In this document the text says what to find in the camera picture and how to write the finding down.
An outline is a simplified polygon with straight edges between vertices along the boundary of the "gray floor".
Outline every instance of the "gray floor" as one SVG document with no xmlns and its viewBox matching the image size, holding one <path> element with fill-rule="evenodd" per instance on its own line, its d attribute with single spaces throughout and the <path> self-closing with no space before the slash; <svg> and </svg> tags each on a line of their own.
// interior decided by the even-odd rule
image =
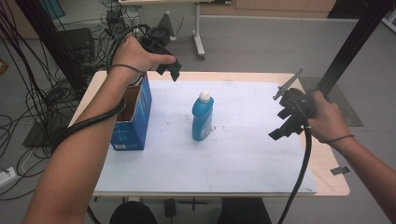
<svg viewBox="0 0 396 224">
<path fill-rule="evenodd" d="M 220 72 L 282 72 L 294 73 L 303 67 L 304 76 L 321 77 L 336 52 L 344 43 L 355 21 L 277 20 L 258 18 L 202 17 L 201 36 L 206 57 L 196 56 L 191 27 L 193 20 L 185 20 L 176 42 L 168 49 L 183 65 L 182 71 Z M 30 42 L 39 47 L 36 41 Z M 11 62 L 4 46 L 1 57 Z M 348 67 L 337 85 L 351 103 L 364 127 L 352 128 L 356 137 L 381 160 L 395 168 L 396 162 L 396 104 L 393 92 L 396 83 L 396 35 L 380 24 L 361 52 Z M 21 78 L 11 65 L 0 77 L 0 114 L 17 118 L 25 110 L 26 90 Z M 32 126 L 24 119 L 16 129 L 1 166 L 14 166 L 26 148 L 21 142 Z M 346 161 L 334 152 L 340 165 Z M 299 197 L 294 200 L 286 223 L 389 223 L 375 200 L 352 171 L 345 175 L 350 187 L 346 197 Z M 28 179 L 14 191 L 1 198 L 18 195 L 32 189 L 36 179 Z M 21 223 L 31 195 L 13 201 L 0 202 L 1 223 Z M 164 198 L 144 198 L 158 222 L 170 223 L 164 216 Z M 219 210 L 217 198 L 199 199 L 209 205 L 177 204 L 177 216 L 173 223 L 212 223 Z M 277 222 L 287 198 L 263 198 L 273 222 Z M 114 208 L 121 199 L 100 198 L 92 202 L 92 210 L 108 223 Z"/>
</svg>

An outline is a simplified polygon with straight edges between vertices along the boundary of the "table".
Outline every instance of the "table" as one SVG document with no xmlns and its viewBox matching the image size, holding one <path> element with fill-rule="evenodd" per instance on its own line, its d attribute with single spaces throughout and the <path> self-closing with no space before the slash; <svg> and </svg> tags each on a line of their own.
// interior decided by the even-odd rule
<svg viewBox="0 0 396 224">
<path fill-rule="evenodd" d="M 194 37 L 195 46 L 197 48 L 198 56 L 204 60 L 205 50 L 202 44 L 201 36 L 199 34 L 199 13 L 200 13 L 200 3 L 199 2 L 211 2 L 212 0 L 119 0 L 121 5 L 143 5 L 143 4 L 164 4 L 164 3 L 195 3 L 195 30 L 192 31 L 192 36 Z M 144 11 L 140 7 L 138 9 L 140 23 L 144 23 Z"/>
<path fill-rule="evenodd" d="M 197 81 L 197 80 L 210 80 L 210 81 L 243 81 L 243 82 L 275 82 L 282 84 L 289 80 L 292 74 L 265 74 L 265 73 L 211 73 L 211 72 L 181 72 L 181 76 L 178 81 Z M 80 106 L 73 117 L 72 122 L 78 117 L 83 108 L 88 104 L 91 98 L 100 87 L 106 72 L 99 72 L 95 75 L 90 87 L 88 88 L 84 98 L 82 99 Z M 149 80 L 171 80 L 170 75 L 165 73 L 162 77 L 155 72 L 148 72 Z M 301 88 L 301 85 L 297 82 L 293 85 L 295 88 Z M 111 162 L 114 159 L 113 149 L 109 150 L 109 154 L 112 155 L 107 157 L 106 162 Z M 311 160 L 309 162 L 309 169 L 312 172 L 313 178 L 317 186 L 317 193 L 313 194 L 300 194 L 304 196 L 347 196 L 349 188 L 347 182 L 342 175 L 333 175 L 330 170 L 338 167 L 332 150 L 327 145 L 322 145 L 316 139 L 313 141 L 313 150 Z M 119 183 L 122 182 L 122 177 L 115 176 Z M 286 196 L 285 193 L 263 193 L 263 192 L 223 192 L 223 193 L 211 193 L 211 192 L 129 192 L 125 191 L 106 191 L 106 190 L 95 190 L 93 196 L 118 196 L 118 197 L 132 197 L 132 196 Z"/>
</svg>

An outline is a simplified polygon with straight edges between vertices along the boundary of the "hand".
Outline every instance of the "hand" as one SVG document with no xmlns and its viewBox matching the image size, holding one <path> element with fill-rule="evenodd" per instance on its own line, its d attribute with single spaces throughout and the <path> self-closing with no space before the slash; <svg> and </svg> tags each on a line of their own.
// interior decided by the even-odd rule
<svg viewBox="0 0 396 224">
<path fill-rule="evenodd" d="M 127 64 L 137 70 L 147 71 L 154 65 L 170 64 L 175 61 L 176 58 L 172 55 L 148 53 L 132 35 L 127 35 L 125 36 L 125 42 L 117 49 L 112 64 Z M 113 69 L 116 68 L 117 70 L 128 71 L 130 74 L 134 73 L 129 68 L 115 67 Z"/>
<path fill-rule="evenodd" d="M 350 134 L 338 106 L 327 102 L 320 91 L 314 91 L 316 113 L 309 119 L 312 134 L 320 141 L 330 141 Z"/>
</svg>

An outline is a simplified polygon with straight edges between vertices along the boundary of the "forearm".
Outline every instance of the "forearm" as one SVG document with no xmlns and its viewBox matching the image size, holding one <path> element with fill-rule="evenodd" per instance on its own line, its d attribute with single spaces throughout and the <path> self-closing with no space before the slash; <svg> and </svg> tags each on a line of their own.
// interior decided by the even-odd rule
<svg viewBox="0 0 396 224">
<path fill-rule="evenodd" d="M 396 172 L 354 138 L 332 146 L 351 165 L 392 223 L 396 223 Z"/>
<path fill-rule="evenodd" d="M 106 113 L 116 107 L 128 82 L 122 74 L 109 74 L 76 122 Z M 37 221 L 38 217 L 58 217 L 64 221 L 66 218 L 74 218 L 73 221 L 77 222 L 84 220 L 86 206 L 106 159 L 115 120 L 116 117 L 113 116 L 74 133 L 57 147 L 37 186 L 26 216 L 27 221 Z M 30 214 L 35 214 L 33 219 L 30 219 Z"/>
</svg>

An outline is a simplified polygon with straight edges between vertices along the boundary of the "bottle label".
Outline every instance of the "bottle label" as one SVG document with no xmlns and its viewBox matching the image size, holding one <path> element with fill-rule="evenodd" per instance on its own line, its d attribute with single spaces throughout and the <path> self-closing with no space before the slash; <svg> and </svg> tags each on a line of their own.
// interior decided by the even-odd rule
<svg viewBox="0 0 396 224">
<path fill-rule="evenodd" d="M 212 115 L 213 115 L 213 113 L 210 113 L 209 117 L 207 118 L 207 120 L 204 124 L 204 128 L 202 129 L 202 132 L 201 132 L 202 139 L 206 138 L 212 131 Z"/>
</svg>

